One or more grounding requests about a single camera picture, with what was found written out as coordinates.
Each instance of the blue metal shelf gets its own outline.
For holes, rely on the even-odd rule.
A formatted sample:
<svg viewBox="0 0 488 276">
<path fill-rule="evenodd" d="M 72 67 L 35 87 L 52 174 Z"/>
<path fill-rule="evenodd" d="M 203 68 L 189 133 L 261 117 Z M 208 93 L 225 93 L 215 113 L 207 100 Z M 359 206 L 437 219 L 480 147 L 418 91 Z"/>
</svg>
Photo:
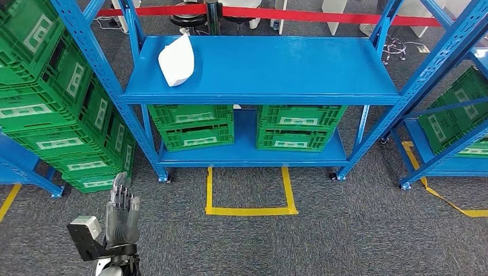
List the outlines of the blue metal shelf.
<svg viewBox="0 0 488 276">
<path fill-rule="evenodd" d="M 63 186 L 51 182 L 55 170 L 51 168 L 46 177 L 35 172 L 39 157 L 0 132 L 0 185 L 30 184 L 51 193 L 51 197 L 61 197 Z"/>
<path fill-rule="evenodd" d="M 394 105 L 400 99 L 368 38 L 191 36 L 195 71 L 182 85 L 169 87 L 158 55 L 176 38 L 146 37 L 124 101 Z"/>
<path fill-rule="evenodd" d="M 449 29 L 432 53 L 397 91 L 381 62 L 387 31 L 402 0 L 390 0 L 371 38 L 191 36 L 195 71 L 181 86 L 168 87 L 157 57 L 176 37 L 142 32 L 132 1 L 119 0 L 127 21 L 134 71 L 124 90 L 98 44 L 89 23 L 103 0 L 91 0 L 81 13 L 74 0 L 51 0 L 66 28 L 104 85 L 161 181 L 166 167 L 194 166 L 339 166 L 344 180 L 371 146 L 409 112 L 410 108 L 457 62 L 467 57 L 473 41 L 487 31 L 487 0 L 472 0 L 463 14 L 450 22 L 435 6 L 422 0 Z M 217 3 L 208 3 L 211 33 L 218 33 Z M 155 150 L 147 104 L 287 104 L 363 105 L 352 153 L 346 158 L 338 133 L 321 154 L 255 150 L 255 128 L 236 114 L 236 143 L 219 148 L 181 152 Z M 140 105 L 143 125 L 134 112 Z M 364 129 L 370 105 L 389 106 L 369 133 Z"/>
<path fill-rule="evenodd" d="M 166 167 L 341 167 L 348 163 L 337 130 L 322 152 L 263 151 L 256 149 L 256 111 L 235 110 L 234 117 L 233 145 L 168 152 L 161 144 L 159 164 Z"/>
<path fill-rule="evenodd" d="M 424 65 L 426 64 L 426 62 L 424 62 L 422 65 L 423 68 L 427 67 L 427 70 L 420 76 L 428 75 L 430 76 L 430 81 L 426 82 L 426 85 L 421 88 L 422 91 L 407 104 L 407 107 L 397 115 L 396 119 L 389 127 L 389 132 L 393 135 L 409 170 L 409 174 L 402 178 L 400 182 L 401 188 L 405 190 L 410 189 L 413 182 L 425 176 L 488 176 L 488 158 L 463 158 L 456 156 L 458 152 L 481 139 L 488 133 L 488 121 L 481 123 L 473 130 L 469 131 L 464 137 L 451 144 L 442 152 L 434 154 L 430 148 L 428 139 L 417 120 L 417 117 L 420 114 L 426 114 L 427 112 L 414 112 L 415 107 L 432 91 L 432 88 L 434 88 L 453 66 L 456 66 L 465 58 L 471 59 L 480 72 L 485 76 L 488 76 L 488 56 L 486 56 L 488 49 L 473 48 L 488 31 L 488 1 L 471 1 L 456 21 L 452 21 L 435 1 L 421 1 L 446 29 L 446 34 L 433 51 L 439 51 L 440 54 L 432 60 L 430 60 L 429 55 L 427 61 L 430 63 Z M 438 62 L 443 61 L 445 61 L 444 64 L 437 66 Z M 457 103 L 442 107 L 442 110 L 456 108 L 461 104 L 472 105 L 475 102 L 480 103 L 482 101 L 484 101 L 484 99 Z M 410 164 L 410 160 L 406 151 L 403 149 L 398 136 L 397 129 L 402 125 L 406 127 L 415 149 L 421 158 L 422 165 L 417 169 L 414 169 Z"/>
<path fill-rule="evenodd" d="M 429 141 L 417 119 L 405 120 L 405 127 L 410 134 L 415 149 L 426 164 L 436 155 L 430 149 Z M 426 172 L 425 176 L 488 176 L 488 158 L 451 157 L 442 164 Z"/>
<path fill-rule="evenodd" d="M 37 162 L 39 162 L 37 155 L 28 151 L 3 133 L 0 133 L 0 152 L 2 154 L 8 153 L 10 161 L 23 164 L 29 171 L 33 171 L 37 166 Z M 24 180 L 23 177 L 10 168 L 0 166 L 0 183 L 12 184 L 15 182 L 23 182 Z"/>
</svg>

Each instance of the stacked green crates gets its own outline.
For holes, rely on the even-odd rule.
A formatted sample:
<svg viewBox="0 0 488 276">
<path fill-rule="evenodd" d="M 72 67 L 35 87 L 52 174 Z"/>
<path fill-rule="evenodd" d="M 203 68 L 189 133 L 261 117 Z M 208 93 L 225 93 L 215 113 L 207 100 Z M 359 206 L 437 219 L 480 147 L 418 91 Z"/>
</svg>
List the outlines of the stacked green crates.
<svg viewBox="0 0 488 276">
<path fill-rule="evenodd" d="M 168 151 L 234 143 L 232 105 L 149 105 Z"/>
<path fill-rule="evenodd" d="M 259 106 L 257 148 L 321 152 L 346 109 L 347 106 Z"/>
<path fill-rule="evenodd" d="M 110 189 L 132 170 L 124 121 L 49 0 L 0 7 L 2 131 L 80 191 Z"/>
<path fill-rule="evenodd" d="M 429 109 L 484 97 L 488 97 L 488 81 L 483 74 L 471 67 L 431 104 Z M 487 119 L 488 104 L 478 103 L 422 115 L 418 121 L 427 135 L 432 151 L 438 154 Z M 484 138 L 463 150 L 458 156 L 488 157 L 486 148 Z"/>
</svg>

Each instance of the white label on crate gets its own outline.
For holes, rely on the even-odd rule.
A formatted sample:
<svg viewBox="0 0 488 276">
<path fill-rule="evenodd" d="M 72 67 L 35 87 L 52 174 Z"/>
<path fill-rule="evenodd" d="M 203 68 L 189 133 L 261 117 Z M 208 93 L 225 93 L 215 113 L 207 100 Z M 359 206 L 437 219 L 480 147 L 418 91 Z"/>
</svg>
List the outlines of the white label on crate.
<svg viewBox="0 0 488 276">
<path fill-rule="evenodd" d="M 432 129 L 434 129 L 434 133 L 436 134 L 439 142 L 442 142 L 445 139 L 447 139 L 447 137 L 444 134 L 444 131 L 442 130 L 441 126 L 439 125 L 439 122 L 437 121 L 436 116 L 433 114 L 427 117 L 427 119 L 429 119 L 430 126 L 432 126 Z"/>
<path fill-rule="evenodd" d="M 73 97 L 76 96 L 76 93 L 78 92 L 78 86 L 81 81 L 81 77 L 83 76 L 84 70 L 85 68 L 83 68 L 83 66 L 79 65 L 79 63 L 76 63 L 75 70 L 73 71 L 73 75 L 71 76 L 70 84 L 66 88 L 66 92 L 68 92 Z"/>
<path fill-rule="evenodd" d="M 190 115 L 178 115 L 175 116 L 175 122 L 195 122 L 195 121 L 204 121 L 204 120 L 211 120 L 215 119 L 214 114 L 212 112 L 205 112 L 205 113 L 197 113 L 197 114 L 190 114 Z"/>
<path fill-rule="evenodd" d="M 1 108 L 0 118 L 13 118 L 51 112 L 52 111 L 45 104 L 40 103 L 38 105 L 18 106 L 16 108 Z"/>
<path fill-rule="evenodd" d="M 280 119 L 280 125 L 318 125 L 318 118 L 290 118 L 282 117 Z"/>
<path fill-rule="evenodd" d="M 127 145 L 127 153 L 125 154 L 125 170 L 128 171 L 131 168 L 132 159 L 132 146 Z"/>
<path fill-rule="evenodd" d="M 308 142 L 275 141 L 274 146 L 284 148 L 307 148 Z"/>
<path fill-rule="evenodd" d="M 81 163 L 81 164 L 72 164 L 68 165 L 68 170 L 70 171 L 79 171 L 79 170 L 87 170 L 89 168 L 101 168 L 101 167 L 106 167 L 107 164 L 103 161 L 95 161 L 95 162 L 89 162 L 89 163 Z"/>
<path fill-rule="evenodd" d="M 465 148 L 460 154 L 478 154 L 478 155 L 488 155 L 488 149 L 483 148 Z"/>
<path fill-rule="evenodd" d="M 97 119 L 95 120 L 95 127 L 102 129 L 104 125 L 105 113 L 108 107 L 108 102 L 104 99 L 100 99 L 100 107 L 98 108 Z"/>
<path fill-rule="evenodd" d="M 217 143 L 217 137 L 207 137 L 207 138 L 201 138 L 201 139 L 184 140 L 183 146 L 187 147 L 190 145 L 203 145 L 203 144 L 211 144 L 211 143 Z"/>
<path fill-rule="evenodd" d="M 102 181 L 94 181 L 94 182 L 85 182 L 83 186 L 85 188 L 92 188 L 92 187 L 100 187 L 100 186 L 112 186 L 113 180 L 102 180 Z"/>
<path fill-rule="evenodd" d="M 119 131 L 117 132 L 117 140 L 115 141 L 115 150 L 120 152 L 122 150 L 122 144 L 124 143 L 125 125 L 119 125 Z"/>
<path fill-rule="evenodd" d="M 69 139 L 37 142 L 36 144 L 40 150 L 50 150 L 51 148 L 62 148 L 62 147 L 70 147 L 72 145 L 82 145 L 83 142 L 78 137 L 75 137 Z"/>
<path fill-rule="evenodd" d="M 34 28 L 24 40 L 24 45 L 33 53 L 37 52 L 47 32 L 52 26 L 52 21 L 45 15 L 41 15 Z"/>
<path fill-rule="evenodd" d="M 454 95 L 456 95 L 456 98 L 459 102 L 467 102 L 470 99 L 466 95 L 463 89 L 459 89 L 458 91 L 454 92 Z M 466 111 L 466 114 L 469 116 L 470 119 L 476 118 L 476 116 L 479 115 L 478 110 L 474 107 L 474 105 L 467 105 L 464 106 L 464 111 Z"/>
</svg>

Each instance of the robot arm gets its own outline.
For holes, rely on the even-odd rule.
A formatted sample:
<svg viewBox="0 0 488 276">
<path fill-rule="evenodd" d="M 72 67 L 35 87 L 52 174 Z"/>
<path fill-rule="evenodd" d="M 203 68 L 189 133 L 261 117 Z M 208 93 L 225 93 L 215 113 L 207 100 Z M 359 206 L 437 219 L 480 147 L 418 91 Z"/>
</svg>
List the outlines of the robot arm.
<svg viewBox="0 0 488 276">
<path fill-rule="evenodd" d="M 106 205 L 106 230 L 103 245 L 96 241 L 102 232 L 93 216 L 79 216 L 67 228 L 84 261 L 98 260 L 96 276 L 140 276 L 136 242 L 140 199 L 127 186 L 126 172 L 117 175 Z"/>
</svg>

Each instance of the shelf board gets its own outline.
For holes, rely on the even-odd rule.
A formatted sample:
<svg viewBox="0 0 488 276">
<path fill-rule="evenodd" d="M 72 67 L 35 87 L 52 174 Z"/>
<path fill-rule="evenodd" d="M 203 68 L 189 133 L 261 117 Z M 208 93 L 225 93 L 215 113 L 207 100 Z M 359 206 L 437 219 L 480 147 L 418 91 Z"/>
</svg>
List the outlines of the shelf board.
<svg viewBox="0 0 488 276">
<path fill-rule="evenodd" d="M 8 138 L 6 135 L 0 132 L 0 152 L 2 154 L 8 154 L 3 157 L 8 161 L 16 164 L 22 164 L 29 170 L 34 170 L 37 166 L 39 158 L 37 155 L 28 151 L 14 140 Z M 24 178 L 20 175 L 12 172 L 9 168 L 0 164 L 0 183 L 15 183 L 25 182 Z"/>
<path fill-rule="evenodd" d="M 161 144 L 159 164 L 166 167 L 335 167 L 348 163 L 341 137 L 335 130 L 322 152 L 263 151 L 256 149 L 256 111 L 234 111 L 235 143 L 168 152 Z"/>
<path fill-rule="evenodd" d="M 125 102 L 394 105 L 400 99 L 368 38 L 191 36 L 194 73 L 169 87 L 158 55 L 176 38 L 146 38 Z"/>
<path fill-rule="evenodd" d="M 434 158 L 429 141 L 417 119 L 406 119 L 405 126 L 412 142 L 425 164 Z M 452 157 L 426 175 L 429 176 L 488 176 L 488 158 Z"/>
</svg>

